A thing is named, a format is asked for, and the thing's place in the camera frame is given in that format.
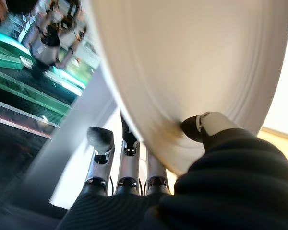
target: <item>black cable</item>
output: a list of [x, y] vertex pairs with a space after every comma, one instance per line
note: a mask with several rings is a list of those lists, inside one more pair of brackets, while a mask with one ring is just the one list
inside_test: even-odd
[[111, 185], [112, 185], [112, 195], [114, 194], [114, 185], [113, 185], [113, 181], [112, 181], [112, 177], [110, 176], [110, 181], [111, 181]]
[[146, 183], [147, 183], [147, 180], [145, 181], [145, 184], [144, 184], [144, 195], [145, 195], [145, 192], [146, 192]]
[[141, 189], [141, 196], [143, 195], [143, 189], [142, 189], [142, 183], [141, 180], [139, 179], [139, 184], [140, 184], [140, 189]]

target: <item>teal light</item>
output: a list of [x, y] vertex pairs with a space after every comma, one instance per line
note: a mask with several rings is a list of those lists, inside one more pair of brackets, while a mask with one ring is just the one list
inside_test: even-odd
[[22, 69], [24, 66], [20, 62], [19, 58], [0, 54], [0, 67], [10, 69]]
[[8, 36], [5, 36], [5, 35], [3, 35], [3, 34], [1, 34], [1, 33], [0, 33], [0, 41], [5, 42], [5, 43], [7, 43], [7, 44], [10, 44], [10, 45], [12, 45], [13, 47], [16, 47], [16, 48], [18, 48], [19, 50], [25, 52], [27, 55], [30, 55], [30, 56], [31, 56], [30, 51], [29, 51], [26, 47], [24, 47], [23, 45], [21, 45], [19, 42], [16, 42], [14, 39], [12, 39], [12, 38], [10, 38], [10, 37], [8, 37]]
[[64, 82], [61, 81], [61, 85], [65, 88], [68, 89], [69, 91], [72, 91], [74, 94], [81, 96], [82, 95], [82, 90], [80, 90], [79, 88], [75, 87], [74, 85], [68, 83], [68, 82]]
[[19, 56], [21, 63], [26, 66], [28, 69], [32, 69], [33, 62], [23, 56]]
[[82, 89], [85, 89], [85, 85], [83, 82], [79, 81], [78, 79], [76, 79], [75, 77], [73, 77], [69, 73], [65, 72], [64, 70], [53, 67], [53, 72], [55, 74], [59, 75], [60, 77], [67, 79], [68, 81], [80, 86]]
[[70, 106], [0, 71], [0, 89], [57, 114], [66, 115]]

